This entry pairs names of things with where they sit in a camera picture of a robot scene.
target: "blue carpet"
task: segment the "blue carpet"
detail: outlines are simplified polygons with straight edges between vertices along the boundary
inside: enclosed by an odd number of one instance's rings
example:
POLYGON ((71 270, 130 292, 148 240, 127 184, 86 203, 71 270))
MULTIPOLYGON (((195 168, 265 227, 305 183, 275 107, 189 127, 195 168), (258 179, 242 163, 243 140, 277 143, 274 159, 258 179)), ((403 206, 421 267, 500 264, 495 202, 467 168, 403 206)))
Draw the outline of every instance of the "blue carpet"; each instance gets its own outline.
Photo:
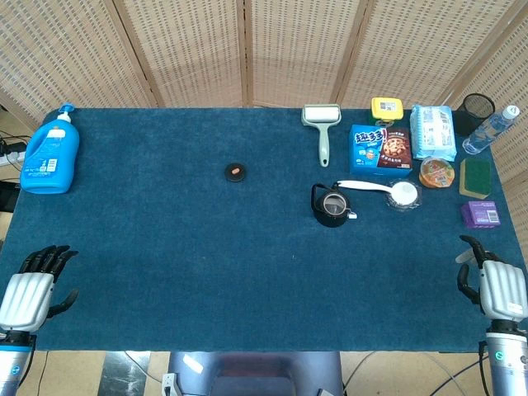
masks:
POLYGON ((81 135, 72 188, 21 193, 0 261, 3 290, 29 252, 80 252, 54 294, 78 287, 78 301, 42 328, 40 349, 474 351, 488 321, 456 288, 458 235, 523 266, 495 167, 501 227, 464 227, 461 148, 454 185, 424 189, 420 208, 399 213, 382 193, 348 191, 358 219, 321 226, 310 187, 351 178, 349 129, 368 111, 343 111, 330 129, 328 168, 299 109, 71 116, 81 135), (246 164, 243 182, 225 180, 231 162, 246 164))

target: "water bottle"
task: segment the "water bottle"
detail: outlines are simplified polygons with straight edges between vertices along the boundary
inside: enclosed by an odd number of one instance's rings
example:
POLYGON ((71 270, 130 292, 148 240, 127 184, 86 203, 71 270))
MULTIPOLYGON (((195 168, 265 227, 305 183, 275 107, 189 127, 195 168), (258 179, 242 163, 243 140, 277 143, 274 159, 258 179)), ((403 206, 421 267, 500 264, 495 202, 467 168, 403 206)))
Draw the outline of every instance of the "water bottle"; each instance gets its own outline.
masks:
POLYGON ((519 107, 508 106, 502 113, 492 114, 462 143, 468 154, 478 154, 489 146, 500 134, 510 128, 521 113, 519 107))

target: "kitchen sponge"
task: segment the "kitchen sponge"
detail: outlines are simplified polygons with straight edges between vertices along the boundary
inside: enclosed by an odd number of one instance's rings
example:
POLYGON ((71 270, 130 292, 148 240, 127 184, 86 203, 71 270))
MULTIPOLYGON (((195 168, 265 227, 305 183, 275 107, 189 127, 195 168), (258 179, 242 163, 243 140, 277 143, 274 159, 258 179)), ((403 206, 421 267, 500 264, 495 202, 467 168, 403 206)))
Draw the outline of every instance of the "kitchen sponge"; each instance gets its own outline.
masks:
POLYGON ((492 192, 491 165, 488 161, 466 158, 460 164, 460 194, 483 200, 492 192))

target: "robotic hand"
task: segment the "robotic hand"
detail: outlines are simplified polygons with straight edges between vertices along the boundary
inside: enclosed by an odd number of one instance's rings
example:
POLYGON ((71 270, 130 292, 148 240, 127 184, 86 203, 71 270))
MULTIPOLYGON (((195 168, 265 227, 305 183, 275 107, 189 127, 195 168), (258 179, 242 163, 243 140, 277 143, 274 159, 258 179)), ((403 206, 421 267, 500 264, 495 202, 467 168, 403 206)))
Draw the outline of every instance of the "robotic hand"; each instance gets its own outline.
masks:
POLYGON ((483 374, 483 352, 488 346, 495 396, 528 395, 528 344, 526 332, 518 323, 528 317, 526 283, 520 268, 506 264, 495 253, 486 252, 480 242, 461 235, 471 249, 456 258, 462 264, 457 278, 459 290, 482 313, 491 319, 486 341, 479 343, 480 374, 486 395, 489 395, 483 374), (480 270, 479 291, 468 286, 469 264, 480 270))
POLYGON ((78 290, 72 290, 60 304, 50 307, 54 284, 66 262, 77 255, 69 246, 49 246, 33 252, 12 276, 0 305, 0 328, 6 336, 0 340, 0 396, 17 393, 31 366, 36 335, 46 319, 61 314, 73 305, 78 290), (28 356, 30 362, 26 373, 28 356))

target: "tile floor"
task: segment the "tile floor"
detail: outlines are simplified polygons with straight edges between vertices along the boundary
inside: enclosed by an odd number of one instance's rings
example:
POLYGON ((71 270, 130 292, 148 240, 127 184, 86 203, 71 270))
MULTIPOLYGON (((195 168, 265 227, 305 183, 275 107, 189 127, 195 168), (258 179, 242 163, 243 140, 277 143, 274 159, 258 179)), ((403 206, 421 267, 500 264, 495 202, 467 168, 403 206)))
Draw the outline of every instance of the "tile floor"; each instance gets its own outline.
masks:
MULTIPOLYGON (((0 130, 9 134, 29 134, 26 127, 5 111, 0 111, 0 130)), ((12 167, 0 167, 0 180, 17 177, 12 167)), ((11 221, 11 214, 0 213, 0 239, 4 239, 11 221)), ((347 382, 351 372, 369 352, 342 352, 343 380, 347 382)), ((475 354, 440 354, 430 356, 439 361, 454 374, 475 362, 475 354)), ((168 352, 153 352, 150 356, 148 373, 161 379, 167 369, 168 352)), ((104 351, 51 351, 36 352, 31 372, 22 385, 20 396, 96 396, 98 395, 104 351)), ((485 362, 488 375, 488 362, 485 362)), ((436 387, 449 378, 448 374, 423 353, 380 351, 367 358, 347 387, 349 396, 354 395, 429 395, 436 387)), ((483 394, 479 368, 467 370, 457 377, 460 386, 468 396, 483 394)), ((147 378, 144 395, 159 396, 160 385, 147 378)), ((461 394, 453 381, 437 395, 461 394)))

